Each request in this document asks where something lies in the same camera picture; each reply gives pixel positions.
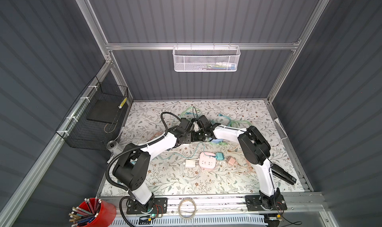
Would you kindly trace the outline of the pink power strip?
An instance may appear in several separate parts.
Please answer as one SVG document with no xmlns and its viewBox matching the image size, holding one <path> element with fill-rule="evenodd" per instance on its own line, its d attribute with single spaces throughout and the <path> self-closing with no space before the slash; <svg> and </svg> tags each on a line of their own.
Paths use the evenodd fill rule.
<svg viewBox="0 0 382 227">
<path fill-rule="evenodd" d="M 199 166 L 206 171 L 212 171 L 216 167 L 216 155 L 211 152 L 201 152 L 199 157 Z"/>
</svg>

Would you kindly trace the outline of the teal charger plug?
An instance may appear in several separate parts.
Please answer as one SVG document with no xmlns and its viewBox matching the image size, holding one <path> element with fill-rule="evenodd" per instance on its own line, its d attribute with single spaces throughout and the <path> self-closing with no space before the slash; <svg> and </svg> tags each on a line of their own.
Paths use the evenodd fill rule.
<svg viewBox="0 0 382 227">
<path fill-rule="evenodd" d="M 217 153 L 215 154 L 215 158 L 216 158 L 216 160 L 218 160 L 218 161 L 223 161 L 223 160 L 225 159 L 224 154 L 221 153 L 221 152 L 217 152 Z"/>
</svg>

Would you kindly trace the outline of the white charger plug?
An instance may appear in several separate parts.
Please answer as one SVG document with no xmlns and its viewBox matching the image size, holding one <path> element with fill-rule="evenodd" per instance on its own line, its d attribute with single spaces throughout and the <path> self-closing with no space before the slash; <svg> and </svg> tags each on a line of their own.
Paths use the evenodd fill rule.
<svg viewBox="0 0 382 227">
<path fill-rule="evenodd" d="M 195 168 L 196 167 L 196 160 L 194 160 L 194 159 L 186 159 L 185 167 L 186 168 Z"/>
</svg>

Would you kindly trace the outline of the pink charger plug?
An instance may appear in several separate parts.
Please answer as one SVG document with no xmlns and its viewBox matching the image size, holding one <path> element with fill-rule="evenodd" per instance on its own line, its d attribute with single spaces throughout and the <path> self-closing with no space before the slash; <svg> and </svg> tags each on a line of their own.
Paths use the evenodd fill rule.
<svg viewBox="0 0 382 227">
<path fill-rule="evenodd" d="M 229 165 L 229 166 L 234 166 L 236 165 L 237 161 L 234 157 L 232 156 L 229 156 L 226 160 L 226 163 Z"/>
</svg>

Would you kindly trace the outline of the blue power strip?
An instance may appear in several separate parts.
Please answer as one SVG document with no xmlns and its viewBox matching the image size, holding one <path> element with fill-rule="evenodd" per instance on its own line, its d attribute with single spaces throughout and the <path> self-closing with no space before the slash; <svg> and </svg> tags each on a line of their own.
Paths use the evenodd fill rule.
<svg viewBox="0 0 382 227">
<path fill-rule="evenodd" d="M 212 139 L 212 140 L 210 140 L 210 142 L 213 144 L 219 144 L 219 143 L 223 143 L 224 140 L 223 139 Z"/>
</svg>

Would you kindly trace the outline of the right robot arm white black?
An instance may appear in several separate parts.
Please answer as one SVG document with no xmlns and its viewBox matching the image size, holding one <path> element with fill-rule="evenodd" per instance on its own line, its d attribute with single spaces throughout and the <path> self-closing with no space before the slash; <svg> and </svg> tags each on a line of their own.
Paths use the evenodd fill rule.
<svg viewBox="0 0 382 227">
<path fill-rule="evenodd" d="M 223 139 L 240 145 L 244 157 L 257 174 L 261 206 L 265 210 L 277 210 L 277 199 L 282 195 L 272 173 L 273 164 L 269 159 L 271 146 L 260 131 L 254 126 L 239 129 L 220 123 L 212 124 L 204 115 L 193 118 L 192 123 L 194 122 L 199 130 L 192 134 L 192 140 Z"/>
</svg>

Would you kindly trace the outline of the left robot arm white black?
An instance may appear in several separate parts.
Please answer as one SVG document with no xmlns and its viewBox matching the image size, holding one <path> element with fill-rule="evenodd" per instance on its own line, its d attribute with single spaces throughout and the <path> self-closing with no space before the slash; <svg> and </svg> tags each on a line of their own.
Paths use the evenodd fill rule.
<svg viewBox="0 0 382 227">
<path fill-rule="evenodd" d="M 165 114 L 176 117 L 171 112 L 161 113 L 160 118 L 165 127 L 163 134 L 145 144 L 127 144 L 123 152 L 110 161 L 105 171 L 109 184 L 126 191 L 141 205 L 150 203 L 154 196 L 145 184 L 151 160 L 191 140 L 193 123 L 186 118 L 176 117 L 179 124 L 169 128 L 163 117 Z"/>
</svg>

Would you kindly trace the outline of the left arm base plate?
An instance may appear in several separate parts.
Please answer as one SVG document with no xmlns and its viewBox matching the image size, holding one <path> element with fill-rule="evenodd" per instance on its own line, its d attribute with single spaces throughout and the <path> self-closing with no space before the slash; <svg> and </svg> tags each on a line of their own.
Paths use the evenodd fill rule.
<svg viewBox="0 0 382 227">
<path fill-rule="evenodd" d="M 128 200 L 127 211 L 128 215 L 138 214 L 165 214 L 167 213 L 168 198 L 152 197 L 146 204 L 141 204 L 139 201 Z"/>
</svg>

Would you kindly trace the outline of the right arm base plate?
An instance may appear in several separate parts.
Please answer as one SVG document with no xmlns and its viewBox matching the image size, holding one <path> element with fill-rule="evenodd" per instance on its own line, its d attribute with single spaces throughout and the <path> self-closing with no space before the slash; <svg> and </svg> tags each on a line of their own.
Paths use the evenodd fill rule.
<svg viewBox="0 0 382 227">
<path fill-rule="evenodd" d="M 288 209 L 283 195 L 275 195 L 272 197 L 261 195 L 245 196 L 245 204 L 248 211 L 279 211 L 283 212 Z"/>
</svg>

